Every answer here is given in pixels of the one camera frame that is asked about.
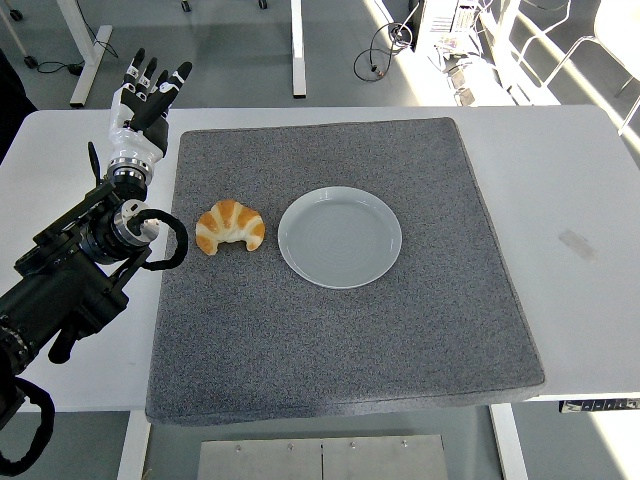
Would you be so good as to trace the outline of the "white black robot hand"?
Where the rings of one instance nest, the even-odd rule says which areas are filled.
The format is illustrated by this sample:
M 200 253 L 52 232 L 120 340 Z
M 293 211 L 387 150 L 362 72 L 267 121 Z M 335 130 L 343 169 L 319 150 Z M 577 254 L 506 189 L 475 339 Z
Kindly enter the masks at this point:
M 139 49 L 114 92 L 108 138 L 114 159 L 134 158 L 153 165 L 166 154 L 169 109 L 192 64 L 184 62 L 172 73 L 156 74 L 157 59 L 146 60 L 145 56 L 145 50 Z

